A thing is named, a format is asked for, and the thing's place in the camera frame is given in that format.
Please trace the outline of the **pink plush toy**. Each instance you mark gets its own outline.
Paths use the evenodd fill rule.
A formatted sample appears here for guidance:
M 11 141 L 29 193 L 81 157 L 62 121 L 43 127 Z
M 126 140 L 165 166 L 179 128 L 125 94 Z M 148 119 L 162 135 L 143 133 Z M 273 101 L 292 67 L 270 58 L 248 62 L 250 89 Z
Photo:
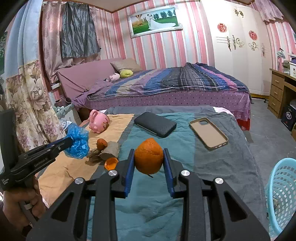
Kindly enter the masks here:
M 107 78 L 106 78 L 106 81 L 107 82 L 115 82 L 117 80 L 120 79 L 120 75 L 118 73 L 114 73 L 113 75 L 109 75 Z

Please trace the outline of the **pink window curtain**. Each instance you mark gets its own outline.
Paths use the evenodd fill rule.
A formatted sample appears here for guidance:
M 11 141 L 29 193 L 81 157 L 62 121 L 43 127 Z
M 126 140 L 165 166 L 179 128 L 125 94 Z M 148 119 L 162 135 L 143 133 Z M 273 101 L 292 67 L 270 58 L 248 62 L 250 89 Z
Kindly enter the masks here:
M 59 69 L 101 58 L 98 11 L 75 1 L 42 4 L 43 60 L 51 85 L 58 82 Z

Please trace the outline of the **orange tangerine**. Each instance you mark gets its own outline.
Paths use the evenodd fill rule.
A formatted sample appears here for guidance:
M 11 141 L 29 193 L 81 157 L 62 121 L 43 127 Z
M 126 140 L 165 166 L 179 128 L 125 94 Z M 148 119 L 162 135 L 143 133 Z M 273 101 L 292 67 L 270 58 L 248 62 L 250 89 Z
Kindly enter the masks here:
M 154 138 L 143 141 L 134 152 L 135 167 L 143 174 L 157 173 L 163 164 L 163 160 L 163 149 Z

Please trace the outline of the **framed wedding picture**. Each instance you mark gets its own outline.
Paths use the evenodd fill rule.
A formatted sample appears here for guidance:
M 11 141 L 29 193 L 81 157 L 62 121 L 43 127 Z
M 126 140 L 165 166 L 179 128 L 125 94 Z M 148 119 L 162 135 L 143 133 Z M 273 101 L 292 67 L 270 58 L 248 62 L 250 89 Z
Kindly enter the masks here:
M 179 17 L 176 5 L 131 14 L 127 17 L 130 37 L 136 38 L 154 33 L 182 30 L 183 26 Z

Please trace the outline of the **white wardrobe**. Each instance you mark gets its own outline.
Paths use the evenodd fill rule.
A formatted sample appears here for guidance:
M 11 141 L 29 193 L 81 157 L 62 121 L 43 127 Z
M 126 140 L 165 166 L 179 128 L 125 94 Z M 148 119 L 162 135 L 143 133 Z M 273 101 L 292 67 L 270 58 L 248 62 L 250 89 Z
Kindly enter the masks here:
M 243 82 L 251 94 L 268 96 L 272 54 L 267 27 L 258 11 L 229 1 L 201 1 L 215 68 Z

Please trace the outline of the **teal towel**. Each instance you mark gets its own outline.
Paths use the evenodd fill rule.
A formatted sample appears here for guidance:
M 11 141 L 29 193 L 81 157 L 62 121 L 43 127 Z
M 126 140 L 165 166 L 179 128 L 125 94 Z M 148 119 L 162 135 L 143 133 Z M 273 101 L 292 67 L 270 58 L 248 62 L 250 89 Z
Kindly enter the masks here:
M 193 113 L 163 113 L 163 117 L 176 122 L 176 129 L 166 138 L 160 138 L 134 124 L 136 114 L 110 114 L 110 126 L 101 134 L 105 140 L 120 145 L 119 160 L 127 159 L 148 138 L 164 149 L 172 159 L 182 163 L 189 171 L 194 169 L 195 135 L 189 121 Z M 173 199 L 168 192 L 165 173 L 160 169 L 150 176 L 135 170 L 131 191 L 127 198 L 115 200 L 118 240 L 179 240 L 183 200 Z

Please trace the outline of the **tan pillow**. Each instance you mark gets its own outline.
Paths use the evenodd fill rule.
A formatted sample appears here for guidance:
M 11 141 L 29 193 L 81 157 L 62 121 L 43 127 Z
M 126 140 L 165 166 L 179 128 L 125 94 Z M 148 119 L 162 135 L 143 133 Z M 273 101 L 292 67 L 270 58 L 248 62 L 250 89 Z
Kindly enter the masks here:
M 116 60 L 111 62 L 111 65 L 118 73 L 121 73 L 123 70 L 131 70 L 133 73 L 142 71 L 141 66 L 132 58 Z

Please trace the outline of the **grey blanket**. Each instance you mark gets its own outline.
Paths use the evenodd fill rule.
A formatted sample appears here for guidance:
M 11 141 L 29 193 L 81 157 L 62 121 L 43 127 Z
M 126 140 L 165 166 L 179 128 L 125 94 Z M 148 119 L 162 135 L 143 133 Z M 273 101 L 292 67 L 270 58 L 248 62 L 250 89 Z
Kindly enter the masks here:
M 177 122 L 177 128 L 166 138 L 156 138 L 163 147 L 168 148 L 173 159 L 182 162 L 189 171 L 199 177 L 213 180 L 222 177 L 236 191 L 254 212 L 264 227 L 267 227 L 266 205 L 263 181 L 259 167 L 243 131 L 235 118 L 225 112 L 218 113 L 210 106 L 146 106 L 115 107 L 108 114 L 133 113 L 138 116 L 146 111 L 163 115 Z M 189 127 L 189 122 L 207 117 L 229 138 L 224 147 L 207 150 L 202 141 Z

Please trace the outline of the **small orange peel piece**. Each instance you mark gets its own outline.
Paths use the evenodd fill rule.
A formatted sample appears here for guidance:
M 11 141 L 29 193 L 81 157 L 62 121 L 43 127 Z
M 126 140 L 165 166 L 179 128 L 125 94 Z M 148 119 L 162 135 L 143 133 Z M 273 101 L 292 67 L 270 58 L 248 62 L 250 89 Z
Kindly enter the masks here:
M 108 143 L 105 139 L 99 138 L 96 142 L 96 146 L 99 151 L 102 151 L 108 146 Z

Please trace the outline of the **purple bed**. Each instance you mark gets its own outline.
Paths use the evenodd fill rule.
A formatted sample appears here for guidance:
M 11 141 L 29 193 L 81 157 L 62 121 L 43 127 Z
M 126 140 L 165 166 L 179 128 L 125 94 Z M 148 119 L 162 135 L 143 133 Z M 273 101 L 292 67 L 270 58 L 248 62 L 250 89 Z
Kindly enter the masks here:
M 143 70 L 107 81 L 115 72 L 111 62 L 94 61 L 57 71 L 65 96 L 77 109 L 210 105 L 229 110 L 243 130 L 250 129 L 249 89 L 212 66 L 186 63 L 183 67 Z

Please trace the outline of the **floral curtain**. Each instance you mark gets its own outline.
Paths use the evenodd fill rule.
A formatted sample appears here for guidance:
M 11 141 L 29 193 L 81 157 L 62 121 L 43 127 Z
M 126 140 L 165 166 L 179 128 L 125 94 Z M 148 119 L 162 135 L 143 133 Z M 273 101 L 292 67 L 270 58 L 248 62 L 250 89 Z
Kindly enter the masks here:
M 16 136 L 29 151 L 65 137 L 42 74 L 39 22 L 42 1 L 28 1 L 16 14 L 4 59 L 5 101 L 16 115 Z

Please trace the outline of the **tan phone case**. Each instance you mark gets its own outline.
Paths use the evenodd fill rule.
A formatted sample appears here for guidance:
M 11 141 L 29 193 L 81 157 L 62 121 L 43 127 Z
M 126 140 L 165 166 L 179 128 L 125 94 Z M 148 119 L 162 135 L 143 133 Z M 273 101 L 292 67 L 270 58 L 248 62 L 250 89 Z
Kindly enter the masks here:
M 190 121 L 189 126 L 208 150 L 228 144 L 228 137 L 206 117 Z

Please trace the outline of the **light blue trash basket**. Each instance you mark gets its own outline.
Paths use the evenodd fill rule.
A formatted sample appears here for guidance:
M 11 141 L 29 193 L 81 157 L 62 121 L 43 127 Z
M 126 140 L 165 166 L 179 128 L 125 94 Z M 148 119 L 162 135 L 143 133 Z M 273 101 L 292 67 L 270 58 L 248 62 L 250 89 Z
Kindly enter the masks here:
M 284 158 L 274 166 L 265 187 L 265 199 L 269 236 L 275 240 L 295 213 L 295 159 Z

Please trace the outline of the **pink piggy bank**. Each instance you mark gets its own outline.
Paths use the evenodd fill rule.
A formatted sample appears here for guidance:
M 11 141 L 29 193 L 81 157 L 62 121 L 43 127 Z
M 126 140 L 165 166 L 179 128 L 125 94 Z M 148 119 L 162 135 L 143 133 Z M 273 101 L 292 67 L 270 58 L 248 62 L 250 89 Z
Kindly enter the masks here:
M 102 133 L 109 127 L 110 119 L 109 117 L 95 109 L 93 109 L 89 114 L 89 128 L 94 133 Z

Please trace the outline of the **blue plastic bag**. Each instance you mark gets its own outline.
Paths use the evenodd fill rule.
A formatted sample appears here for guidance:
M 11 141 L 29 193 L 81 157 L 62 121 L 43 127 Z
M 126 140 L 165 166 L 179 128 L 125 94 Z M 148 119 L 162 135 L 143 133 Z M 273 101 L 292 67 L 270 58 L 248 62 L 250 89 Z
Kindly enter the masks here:
M 64 150 L 67 157 L 83 159 L 87 156 L 90 147 L 88 145 L 89 132 L 83 127 L 72 123 L 68 126 L 67 138 L 73 140 L 71 147 Z

